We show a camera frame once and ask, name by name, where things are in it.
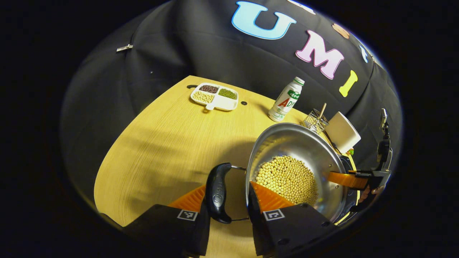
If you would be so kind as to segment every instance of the bottle cap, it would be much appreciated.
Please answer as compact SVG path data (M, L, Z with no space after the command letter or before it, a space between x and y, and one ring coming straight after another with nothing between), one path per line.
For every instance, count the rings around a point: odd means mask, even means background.
M300 79L298 77L295 77L293 80L296 81L297 83L301 84L301 86L304 86L304 81L302 79Z

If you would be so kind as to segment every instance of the metal basket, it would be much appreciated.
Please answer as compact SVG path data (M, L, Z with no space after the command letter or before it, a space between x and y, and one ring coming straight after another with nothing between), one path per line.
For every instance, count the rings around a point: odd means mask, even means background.
M322 119L319 121L318 116L320 111L313 109L309 115L301 122L302 126L308 128L309 130L317 133L318 135L325 130L325 127L328 125L328 120L322 115Z

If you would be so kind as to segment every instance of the letter m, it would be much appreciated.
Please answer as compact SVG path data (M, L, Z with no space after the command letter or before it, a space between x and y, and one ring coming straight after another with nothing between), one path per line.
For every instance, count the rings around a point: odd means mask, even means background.
M311 62L311 54L314 51L314 66L317 67L324 62L327 62L320 68L320 71L329 79L333 79L338 64L344 60L344 56L340 51L332 49L325 52L324 39L312 30L307 30L309 39L302 50L298 50L296 55L301 60Z

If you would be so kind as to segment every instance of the blue letter u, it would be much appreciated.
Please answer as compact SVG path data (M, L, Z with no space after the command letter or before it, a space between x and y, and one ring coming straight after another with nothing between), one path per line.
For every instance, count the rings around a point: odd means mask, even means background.
M275 12L274 14L278 19L274 28L260 28L255 24L255 20L262 11L267 11L268 9L264 6L245 1L238 1L236 4L239 5L239 7L234 13L231 23L233 23L236 29L254 37L262 39L280 39L285 35L290 24L296 23L291 17L280 12Z

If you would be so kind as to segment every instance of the plastic bottle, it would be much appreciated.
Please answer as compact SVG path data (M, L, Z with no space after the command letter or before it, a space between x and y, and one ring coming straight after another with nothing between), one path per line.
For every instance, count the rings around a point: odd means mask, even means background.
M274 102L273 107L268 111L269 118L276 122L282 121L300 97L303 85L304 81L295 77L293 81L284 88Z

